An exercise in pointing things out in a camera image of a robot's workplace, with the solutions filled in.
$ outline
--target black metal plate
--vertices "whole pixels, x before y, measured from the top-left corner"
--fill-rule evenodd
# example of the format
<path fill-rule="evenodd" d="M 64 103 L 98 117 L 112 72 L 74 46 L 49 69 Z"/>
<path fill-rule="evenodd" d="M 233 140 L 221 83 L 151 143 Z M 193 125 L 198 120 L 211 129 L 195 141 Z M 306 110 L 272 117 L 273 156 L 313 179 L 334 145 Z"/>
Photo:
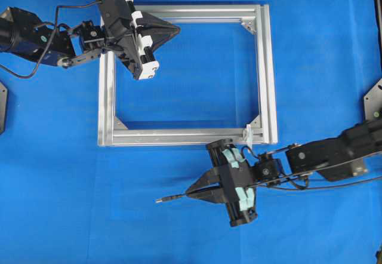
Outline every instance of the black metal plate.
<path fill-rule="evenodd" d="M 0 134 L 5 130 L 8 90 L 0 83 Z"/>

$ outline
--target wire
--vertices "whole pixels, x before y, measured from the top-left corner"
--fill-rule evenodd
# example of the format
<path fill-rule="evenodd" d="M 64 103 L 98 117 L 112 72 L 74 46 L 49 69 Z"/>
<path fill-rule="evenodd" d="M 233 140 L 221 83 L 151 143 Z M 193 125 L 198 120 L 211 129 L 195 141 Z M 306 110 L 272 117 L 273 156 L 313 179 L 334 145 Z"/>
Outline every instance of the wire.
<path fill-rule="evenodd" d="M 20 79 L 29 79 L 31 77 L 33 77 L 35 75 L 35 73 L 37 72 L 37 69 L 42 61 L 42 59 L 45 57 L 47 51 L 49 50 L 50 48 L 50 45 L 52 44 L 53 42 L 53 38 L 54 38 L 54 35 L 56 34 L 56 31 L 57 29 L 60 27 L 60 26 L 67 26 L 66 24 L 64 25 L 64 23 L 61 23 L 60 26 L 57 25 L 58 23 L 58 11 L 60 10 L 60 8 L 71 8 L 71 9 L 81 9 L 81 8 L 87 8 L 87 7 L 90 7 L 90 6 L 93 6 L 95 4 L 98 4 L 98 3 L 102 3 L 102 1 L 94 1 L 94 2 L 91 2 L 89 4 L 85 4 L 85 5 L 77 5 L 77 6 L 71 6 L 71 5 L 58 5 L 56 7 L 56 16 L 54 18 L 54 24 L 53 24 L 53 31 L 51 32 L 51 35 L 49 37 L 49 40 L 47 42 L 47 45 L 45 46 L 45 49 L 44 51 L 42 52 L 40 58 L 38 59 L 37 63 L 36 63 L 36 66 L 35 68 L 33 69 L 32 73 L 30 73 L 29 75 L 19 75 L 15 72 L 13 72 L 12 70 L 8 69 L 7 67 L 3 66 L 3 65 L 0 65 L 0 67 L 7 71 L 8 73 L 14 75 L 15 77 L 18 77 Z"/>
<path fill-rule="evenodd" d="M 317 168 L 318 165 L 316 165 L 316 168 L 313 169 L 313 170 L 307 170 L 307 171 L 304 171 L 304 172 L 302 172 L 302 173 L 292 173 L 292 174 L 287 174 L 287 175 L 284 175 L 284 176 L 280 177 L 280 179 L 287 179 L 287 178 L 289 178 L 289 177 L 291 177 L 291 176 L 301 176 L 301 175 L 308 174 L 308 173 L 314 173 L 314 172 L 316 172 L 316 171 L 327 170 L 327 169 L 329 169 L 329 168 L 339 167 L 339 166 L 341 166 L 341 165 L 348 164 L 348 163 L 351 163 L 351 162 L 353 162 L 353 161 L 357 161 L 357 160 L 359 160 L 359 159 L 367 158 L 367 157 L 369 157 L 369 156 L 376 155 L 376 154 L 379 154 L 379 153 L 380 153 L 380 152 L 373 152 L 373 153 L 371 153 L 371 154 L 368 154 L 368 155 L 365 155 L 365 156 L 361 156 L 361 157 L 359 157 L 359 158 L 355 158 L 355 159 L 351 159 L 351 160 L 348 160 L 348 161 L 344 161 L 344 162 L 341 162 L 341 163 L 339 163 L 339 164 L 329 165 L 329 166 L 327 166 L 327 167 L 318 167 L 318 168 Z M 248 188 L 255 188 L 255 187 L 257 187 L 257 186 L 260 186 L 260 185 L 266 185 L 266 184 L 268 184 L 268 183 L 270 183 L 270 182 L 274 182 L 274 181 L 275 181 L 275 180 L 267 180 L 267 181 L 264 181 L 264 182 L 256 183 L 255 185 L 249 185 L 249 186 L 247 186 L 247 187 L 248 187 Z"/>
<path fill-rule="evenodd" d="M 265 186 L 265 185 L 259 185 L 259 187 L 261 187 L 261 188 L 277 189 L 277 190 L 280 190 L 280 191 L 314 191 L 314 190 L 323 190 L 323 189 L 346 188 L 346 187 L 353 186 L 353 185 L 360 185 L 360 184 L 363 184 L 363 183 L 373 182 L 375 180 L 382 180 L 382 176 L 374 177 L 372 179 L 360 180 L 358 182 L 345 183 L 343 185 L 317 186 L 315 188 L 305 188 L 305 189 L 277 188 L 275 186 L 268 187 L 268 186 Z"/>
<path fill-rule="evenodd" d="M 243 158 L 245 158 L 245 156 L 244 156 L 244 149 L 247 149 L 254 158 L 259 159 L 258 156 L 254 153 L 254 151 L 249 146 L 243 146 L 241 148 L 240 154 L 243 156 Z"/>

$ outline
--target robotic arm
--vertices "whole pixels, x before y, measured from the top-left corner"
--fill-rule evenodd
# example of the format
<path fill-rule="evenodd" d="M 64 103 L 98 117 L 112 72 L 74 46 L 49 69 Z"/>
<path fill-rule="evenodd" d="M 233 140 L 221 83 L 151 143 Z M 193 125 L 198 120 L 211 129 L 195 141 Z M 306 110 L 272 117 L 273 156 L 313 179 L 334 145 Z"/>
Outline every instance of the robotic arm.
<path fill-rule="evenodd" d="M 245 158 L 245 148 L 257 158 L 253 166 Z M 281 183 L 291 182 L 296 189 L 304 190 L 310 189 L 309 176 L 314 172 L 330 182 L 367 173 L 363 158 L 382 151 L 382 119 L 365 121 L 332 139 L 305 145 L 292 144 L 261 155 L 255 155 L 246 146 L 240 152 L 230 139 L 210 143 L 207 150 L 213 168 L 203 174 L 184 194 L 161 198 L 156 202 L 187 196 L 212 203 L 224 203 L 230 225 L 238 226 L 256 219 L 256 188 L 259 186 L 275 188 Z M 292 172 L 289 175 L 285 174 L 280 159 L 273 158 L 274 154 L 282 151 L 286 153 Z M 303 180 L 305 185 L 297 184 L 296 180 Z"/>
<path fill-rule="evenodd" d="M 180 28 L 146 12 L 135 10 L 134 0 L 96 0 L 83 6 L 58 6 L 56 21 L 42 22 L 36 14 L 8 7 L 0 15 L 0 52 L 15 54 L 36 63 L 28 76 L 18 75 L 3 65 L 1 68 L 19 78 L 32 77 L 40 63 L 70 68 L 97 59 L 108 51 L 133 74 L 134 79 L 149 79 L 159 67 L 153 53 L 175 37 Z M 86 8 L 98 5 L 104 22 L 95 26 L 84 21 L 70 28 L 58 24 L 60 8 Z M 82 54 L 76 56 L 71 38 L 79 37 Z"/>

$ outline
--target blue tablecloth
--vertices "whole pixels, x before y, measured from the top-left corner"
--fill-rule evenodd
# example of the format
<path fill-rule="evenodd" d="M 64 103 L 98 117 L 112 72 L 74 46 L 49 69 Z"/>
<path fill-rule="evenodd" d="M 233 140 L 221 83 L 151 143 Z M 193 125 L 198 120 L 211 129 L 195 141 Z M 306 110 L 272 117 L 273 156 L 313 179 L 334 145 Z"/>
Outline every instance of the blue tablecloth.
<path fill-rule="evenodd" d="M 52 21 L 56 5 L 91 1 L 0 4 Z M 257 152 L 337 136 L 361 122 L 362 96 L 381 78 L 373 0 L 135 3 L 270 4 L 280 142 Z M 96 7 L 60 14 L 71 26 L 90 19 L 98 23 Z M 182 30 L 158 50 L 155 79 L 133 81 L 118 65 L 118 115 L 130 127 L 243 126 L 257 113 L 249 33 L 238 25 Z M 33 68 L 9 54 L 0 54 L 0 63 L 24 74 Z M 230 228 L 223 205 L 153 202 L 183 192 L 211 167 L 204 147 L 97 147 L 98 62 L 41 66 L 30 80 L 0 72 L 0 81 L 10 91 L 0 136 L 1 264 L 375 262 L 381 183 L 259 189 L 258 220 Z M 380 157 L 368 165 L 366 177 L 381 174 Z"/>

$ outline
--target square aluminum frame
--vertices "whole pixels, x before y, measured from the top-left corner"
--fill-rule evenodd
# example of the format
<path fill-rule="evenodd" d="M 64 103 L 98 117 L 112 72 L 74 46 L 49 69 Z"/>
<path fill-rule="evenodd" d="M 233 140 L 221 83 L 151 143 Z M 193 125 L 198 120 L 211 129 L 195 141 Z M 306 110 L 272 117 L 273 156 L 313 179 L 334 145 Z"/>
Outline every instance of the square aluminum frame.
<path fill-rule="evenodd" d="M 116 67 L 112 52 L 100 58 L 99 146 L 201 145 L 231 138 L 237 144 L 277 143 L 275 80 L 268 5 L 136 5 L 172 23 L 239 23 L 254 35 L 259 115 L 246 128 L 129 130 L 115 115 Z"/>

